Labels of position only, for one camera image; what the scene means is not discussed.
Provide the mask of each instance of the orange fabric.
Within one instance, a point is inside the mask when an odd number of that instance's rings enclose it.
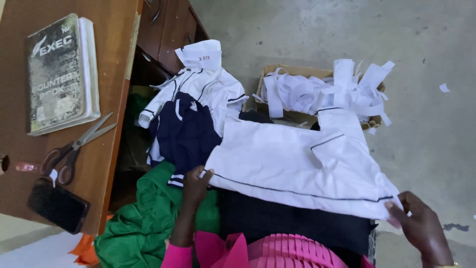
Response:
[[[106,220],[112,219],[113,216],[114,215],[108,215]],[[79,265],[96,265],[99,263],[98,256],[96,256],[96,251],[92,244],[93,242],[94,237],[83,234],[76,247],[69,252],[69,254],[78,256],[74,263]]]

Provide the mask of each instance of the wooden desk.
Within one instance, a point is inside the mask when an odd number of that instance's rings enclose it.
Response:
[[[108,212],[122,120],[143,0],[7,0],[0,21],[0,154],[11,166],[0,176],[0,213],[48,223],[26,206],[38,173],[18,172],[18,162],[39,163],[45,153],[79,138],[95,122],[40,137],[27,133],[28,77],[24,41],[27,36],[70,13],[94,23],[101,114],[115,129],[85,145],[76,178],[66,188],[91,203],[83,233],[102,233]]]

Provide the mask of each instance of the scissor blade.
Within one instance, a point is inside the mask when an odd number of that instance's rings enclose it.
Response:
[[[89,139],[83,145],[85,145],[86,143],[88,143],[88,142],[94,140],[95,138],[103,135],[107,131],[113,129],[114,127],[116,127],[116,125],[117,125],[117,123],[114,123],[112,125],[109,125],[109,126],[103,128],[103,129],[101,129],[101,130],[96,131],[93,135],[91,135],[91,137],[89,137]]]
[[[81,138],[79,138],[77,141],[80,142],[80,146],[83,146],[86,144],[86,142],[89,140],[91,135],[93,135],[96,130],[98,130],[102,124],[111,116],[112,113],[106,115],[103,119],[101,119],[99,122],[97,122],[94,126],[92,126],[88,131],[86,131]]]

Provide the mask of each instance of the scissors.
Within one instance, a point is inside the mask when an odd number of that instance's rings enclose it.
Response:
[[[81,146],[94,140],[95,138],[103,135],[107,131],[113,129],[117,123],[109,125],[99,131],[97,131],[101,125],[111,116],[112,113],[106,115],[101,121],[92,126],[86,133],[81,136],[77,141],[70,142],[64,147],[59,147],[51,150],[43,159],[40,164],[40,175],[42,177],[51,177],[53,179],[53,187],[55,181],[58,179],[58,183],[61,185],[68,185],[74,178],[74,166],[78,158]],[[66,157],[64,165],[59,172],[55,170],[55,166]]]

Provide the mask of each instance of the smartphone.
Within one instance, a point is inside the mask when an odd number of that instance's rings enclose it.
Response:
[[[43,218],[64,230],[77,234],[89,210],[89,202],[58,186],[51,180],[40,178],[35,182],[28,198],[28,207]]]

